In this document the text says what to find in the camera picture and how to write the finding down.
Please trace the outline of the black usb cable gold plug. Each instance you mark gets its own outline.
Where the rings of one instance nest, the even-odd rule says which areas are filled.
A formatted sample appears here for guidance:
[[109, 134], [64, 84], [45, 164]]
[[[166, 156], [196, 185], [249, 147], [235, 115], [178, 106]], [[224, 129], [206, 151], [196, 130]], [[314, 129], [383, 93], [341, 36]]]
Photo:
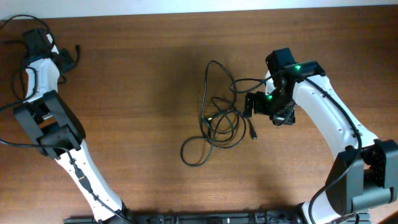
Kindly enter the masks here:
[[[213, 115], [205, 116], [205, 106], [208, 99], [208, 78], [210, 65], [217, 65], [230, 80], [230, 88], [233, 93], [231, 100], [219, 96], [210, 98], [211, 104], [216, 111]], [[243, 116], [243, 112], [236, 107], [237, 101], [236, 79], [232, 73], [220, 62], [211, 60], [207, 63], [204, 74], [203, 96], [200, 104], [199, 128], [201, 134], [186, 139], [180, 148], [180, 158], [188, 167], [201, 167], [210, 159], [214, 149], [232, 149], [240, 144], [246, 137], [252, 122], [249, 118]], [[196, 163], [188, 162], [184, 156], [185, 148], [192, 141], [205, 141], [210, 145], [208, 154]]]

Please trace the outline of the black usb cable micro plug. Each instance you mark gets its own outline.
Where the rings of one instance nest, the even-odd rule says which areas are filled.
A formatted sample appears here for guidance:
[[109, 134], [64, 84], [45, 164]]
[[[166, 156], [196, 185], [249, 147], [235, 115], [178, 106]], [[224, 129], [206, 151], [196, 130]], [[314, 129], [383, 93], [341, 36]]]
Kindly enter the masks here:
[[[22, 34], [22, 39], [2, 40], [2, 45], [21, 44], [25, 53], [20, 67], [12, 74], [11, 91], [17, 99], [15, 103], [7, 105], [8, 108], [22, 103], [32, 103], [52, 90], [57, 91], [60, 85], [67, 82], [65, 74], [61, 75], [57, 66], [52, 61], [52, 54], [47, 54], [44, 49], [45, 34], [53, 32], [49, 25], [42, 19], [28, 15], [17, 14], [2, 21], [1, 28], [5, 28], [14, 19], [26, 17], [42, 24], [42, 27], [33, 28]], [[81, 47], [75, 45], [76, 67], [81, 57]]]

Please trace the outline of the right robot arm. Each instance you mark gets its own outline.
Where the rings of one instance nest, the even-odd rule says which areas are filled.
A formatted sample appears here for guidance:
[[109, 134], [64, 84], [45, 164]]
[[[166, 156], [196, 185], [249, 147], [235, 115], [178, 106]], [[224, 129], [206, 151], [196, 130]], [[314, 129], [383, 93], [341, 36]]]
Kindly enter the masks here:
[[397, 143], [382, 141], [356, 119], [316, 61], [298, 63], [290, 49], [266, 57], [268, 73], [248, 90], [243, 115], [268, 115], [274, 125], [295, 123], [294, 108], [308, 114], [334, 163], [325, 185], [293, 212], [292, 223], [360, 222], [360, 213], [397, 200]]

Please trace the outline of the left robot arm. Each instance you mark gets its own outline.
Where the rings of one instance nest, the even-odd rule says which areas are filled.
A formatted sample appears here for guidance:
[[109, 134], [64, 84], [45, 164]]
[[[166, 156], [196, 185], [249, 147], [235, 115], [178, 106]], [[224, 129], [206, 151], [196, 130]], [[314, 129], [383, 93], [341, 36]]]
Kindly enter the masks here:
[[26, 97], [13, 113], [39, 152], [55, 160], [86, 198], [97, 223], [132, 223], [123, 201], [111, 190], [93, 162], [80, 120], [58, 94], [58, 80], [76, 66], [68, 52], [58, 50], [48, 30], [23, 33], [27, 44], [24, 70]]

